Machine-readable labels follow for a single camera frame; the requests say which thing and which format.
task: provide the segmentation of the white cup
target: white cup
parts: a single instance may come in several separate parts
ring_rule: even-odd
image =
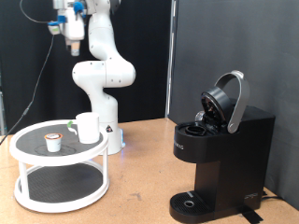
[[[60,133],[48,133],[45,135],[49,152],[58,152],[62,146],[63,135]]]
[[[77,134],[75,129],[70,128],[70,124],[78,126],[78,140],[82,144],[96,143],[100,139],[99,114],[86,112],[76,115],[76,119],[67,124],[68,130]]]

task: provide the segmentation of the cable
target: cable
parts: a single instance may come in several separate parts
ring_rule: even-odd
[[[24,16],[27,17],[30,21],[34,21],[34,22],[37,22],[37,23],[48,23],[48,21],[36,21],[36,20],[34,20],[34,19],[31,19],[31,18],[30,18],[29,16],[27,16],[27,14],[23,11],[21,3],[22,3],[22,0],[20,1],[20,9],[21,9],[21,12],[22,12],[22,14],[24,14]]]
[[[7,135],[2,139],[2,141],[0,142],[0,146],[2,145],[2,143],[6,140],[6,138],[9,136],[9,134],[15,129],[15,127],[17,127],[17,125],[20,123],[20,121],[22,120],[22,118],[28,113],[28,110],[30,109],[30,106],[32,105],[32,103],[34,102],[35,100],[35,97],[36,97],[36,89],[37,89],[37,86],[38,86],[38,83],[39,83],[39,79],[41,77],[41,74],[43,73],[44,71],[44,68],[45,68],[45,65],[48,61],[48,58],[49,58],[49,55],[50,55],[50,51],[52,49],[52,46],[53,46],[53,42],[54,42],[54,35],[52,36],[52,40],[51,40],[51,43],[50,43],[50,49],[49,49],[49,52],[48,52],[48,55],[46,57],[46,60],[44,62],[44,65],[43,67],[41,68],[40,70],[40,73],[39,73],[39,76],[38,76],[38,79],[37,79],[37,83],[36,83],[36,87],[35,87],[35,91],[34,91],[34,95],[32,97],[32,100],[30,102],[30,104],[26,107],[26,109],[24,110],[24,112],[22,113],[20,119],[18,120],[18,122],[9,130],[9,132],[7,133]]]
[[[262,201],[267,200],[267,199],[279,199],[284,201],[283,198],[279,197],[279,196],[272,196],[272,197],[262,197]]]

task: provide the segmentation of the coffee maker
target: coffee maker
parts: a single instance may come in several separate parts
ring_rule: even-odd
[[[222,90],[233,78],[239,83],[236,101]],[[239,213],[253,223],[263,220],[254,210],[261,206],[275,116],[248,100],[247,80],[233,71],[202,93],[205,111],[195,121],[176,126],[174,154],[196,163],[196,174],[194,190],[170,200],[175,220],[203,223]]]

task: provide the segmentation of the black backdrop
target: black backdrop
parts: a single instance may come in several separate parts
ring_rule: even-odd
[[[51,41],[47,24],[27,20],[19,2],[3,1],[0,7],[0,69],[8,129],[31,101]],[[24,0],[23,9],[37,21],[54,21],[57,15],[52,0]],[[119,102],[119,122],[164,117],[170,10],[171,0],[123,0],[111,17],[118,51],[136,70],[132,86],[105,89]],[[96,59],[88,50],[87,37],[80,56],[72,57],[64,38],[56,35],[35,102],[14,133],[40,121],[72,119],[91,111],[89,98],[71,74],[76,63],[88,60]]]
[[[276,118],[265,186],[299,209],[299,1],[179,0],[169,118],[194,120],[201,93],[232,70],[249,105]],[[237,82],[224,89],[236,97]]]

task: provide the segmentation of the two-tier stand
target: two-tier stand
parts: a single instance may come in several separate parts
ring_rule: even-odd
[[[9,151],[19,161],[20,170],[15,198],[28,209],[68,212],[96,202],[108,189],[107,132],[101,128],[97,143],[81,144],[78,136],[68,131],[68,121],[38,123],[11,138]],[[64,135],[59,152],[48,152],[47,133]],[[103,154],[103,167],[91,161],[99,154]],[[27,170],[26,163],[34,166]]]

